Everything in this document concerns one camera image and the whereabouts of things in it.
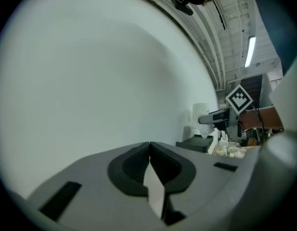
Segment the ceiling beam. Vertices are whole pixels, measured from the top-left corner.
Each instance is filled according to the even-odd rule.
[[[257,18],[255,16],[255,1],[254,0],[246,0],[248,5],[249,17],[250,17],[250,35],[256,36],[256,24]]]
[[[277,55],[274,55],[274,56],[270,56],[270,57],[267,57],[267,58],[261,58],[261,59],[256,59],[255,62],[260,62],[261,65],[266,65],[267,62],[273,58],[278,58],[277,61],[279,60],[279,57]],[[225,70],[226,73],[228,72],[232,72],[232,71],[236,71],[238,68],[228,68],[227,70]]]
[[[212,43],[212,40],[210,38],[210,35],[207,31],[207,28],[205,27],[204,23],[202,22],[200,16],[198,15],[196,9],[194,9],[193,6],[190,6],[190,8],[192,9],[193,11],[193,19],[196,21],[196,23],[199,25],[200,29],[202,30],[206,40],[207,40],[207,43],[209,45],[209,48],[212,52],[212,56],[214,58],[214,62],[216,64],[216,67],[217,67],[217,72],[218,72],[218,76],[219,76],[219,82],[220,82],[220,86],[222,86],[222,80],[221,80],[221,72],[220,72],[220,66],[219,66],[219,61],[218,61],[218,58],[217,58],[217,53],[216,53],[216,50],[215,50],[215,47]]]
[[[214,24],[211,20],[211,17],[209,16],[206,7],[204,6],[198,6],[198,9],[200,12],[202,12],[203,16],[205,17],[208,25],[210,26],[212,35],[215,39],[218,51],[219,51],[219,55],[220,55],[220,61],[221,61],[221,67],[222,67],[222,72],[223,72],[223,84],[220,83],[220,88],[225,88],[225,84],[226,84],[226,77],[225,77],[225,64],[224,64],[224,57],[223,57],[223,52],[222,52],[222,48],[221,48],[221,43],[218,37],[218,33],[214,27]]]
[[[239,67],[238,67],[238,75],[239,75],[241,59],[242,59],[242,55],[243,55],[243,32],[242,32],[242,27],[241,27],[240,13],[238,11],[238,6],[237,6],[237,0],[234,0],[234,5],[236,8],[236,12],[237,12],[237,18],[238,18],[239,30],[240,30],[240,63],[239,63]]]

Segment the white curved surface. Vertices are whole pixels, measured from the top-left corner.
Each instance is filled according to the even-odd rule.
[[[185,35],[142,0],[25,0],[0,38],[0,172],[23,197],[86,155],[182,140],[218,108]]]

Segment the black slot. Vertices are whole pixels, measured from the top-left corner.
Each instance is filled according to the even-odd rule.
[[[53,221],[56,221],[81,186],[82,185],[77,182],[67,182],[50,200],[48,200],[48,202],[40,209],[40,212]]]
[[[235,172],[238,166],[217,162],[214,166]]]

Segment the black cable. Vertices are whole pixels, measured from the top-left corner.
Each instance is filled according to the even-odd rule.
[[[251,132],[252,132],[252,129],[249,129],[246,131],[246,140],[250,138]]]
[[[261,126],[262,126],[263,142],[265,142],[265,128],[264,128],[264,123],[263,123],[262,117],[260,116],[259,108],[256,109],[256,107],[254,106],[253,103],[256,103],[256,104],[257,104],[257,107],[258,107],[258,103],[254,100],[254,101],[251,103],[251,106],[254,108],[255,112],[258,114],[258,119],[259,119],[260,124],[261,124]]]

